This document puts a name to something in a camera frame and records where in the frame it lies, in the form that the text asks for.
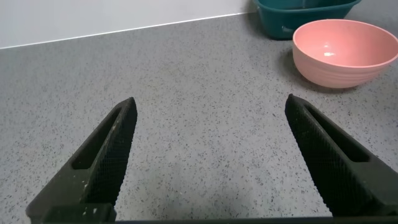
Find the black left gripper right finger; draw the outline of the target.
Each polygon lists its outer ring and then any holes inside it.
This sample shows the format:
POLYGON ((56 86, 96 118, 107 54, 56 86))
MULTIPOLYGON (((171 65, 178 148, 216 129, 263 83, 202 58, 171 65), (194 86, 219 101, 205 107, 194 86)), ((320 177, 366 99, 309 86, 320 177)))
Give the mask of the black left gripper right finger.
POLYGON ((290 94, 285 115, 311 178, 334 216, 397 215, 395 170, 308 101, 290 94))

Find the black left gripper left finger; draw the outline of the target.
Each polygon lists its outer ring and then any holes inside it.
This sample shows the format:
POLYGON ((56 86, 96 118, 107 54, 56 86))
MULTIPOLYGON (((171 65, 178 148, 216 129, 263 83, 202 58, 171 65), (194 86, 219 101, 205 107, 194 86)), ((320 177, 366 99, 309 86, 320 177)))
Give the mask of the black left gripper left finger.
POLYGON ((26 208, 32 223, 113 223, 137 122, 118 103, 26 208))

